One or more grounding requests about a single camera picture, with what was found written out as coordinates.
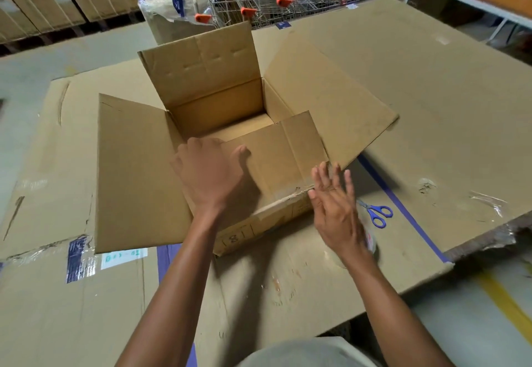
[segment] hand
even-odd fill
[[[183,182],[185,191],[196,205],[195,213],[208,209],[221,213],[227,198],[244,175],[240,155],[246,150],[238,146],[227,158],[219,139],[196,139],[180,144],[171,161],[173,170]]]
[[[325,244],[338,257],[345,259],[347,254],[369,253],[365,242],[365,232],[356,211],[355,189],[351,172],[344,172],[346,192],[340,185],[340,165],[336,163],[329,178],[327,164],[322,162],[312,169],[314,189],[309,190],[309,198],[314,208],[314,224]]]

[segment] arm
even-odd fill
[[[194,201],[194,219],[117,366],[185,366],[196,334],[216,222],[242,178],[237,147],[229,160],[212,140],[182,144],[172,166]]]
[[[353,278],[386,363],[390,367],[452,367],[453,363],[386,280],[367,249],[349,170],[344,176],[346,192],[340,184],[338,164],[332,179],[324,162],[312,169],[315,189],[309,197],[314,223]]]

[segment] white metal frame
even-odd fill
[[[519,14],[516,14],[512,11],[505,10],[504,8],[496,7],[492,4],[489,4],[485,1],[481,0],[458,0],[462,3],[468,4],[470,6],[476,7],[479,10],[489,12],[491,14],[495,14],[498,17],[502,17],[503,21],[499,24],[499,26],[496,28],[496,30],[493,32],[493,34],[489,37],[487,42],[494,39],[499,31],[502,29],[502,27],[508,22],[515,22],[516,24],[519,24],[525,28],[532,29],[532,19],[523,17]]]

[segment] yellow floor line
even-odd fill
[[[475,276],[476,282],[489,295],[497,308],[532,346],[532,320],[517,305],[508,292],[488,272]]]

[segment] floor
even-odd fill
[[[469,28],[468,33],[485,39],[482,24]],[[153,46],[144,23],[0,59],[0,217],[50,80],[132,59]],[[463,273],[459,265],[453,275],[416,290],[409,300],[458,366],[520,367],[532,360],[532,244],[497,253],[495,261],[491,252],[477,259],[487,272]]]

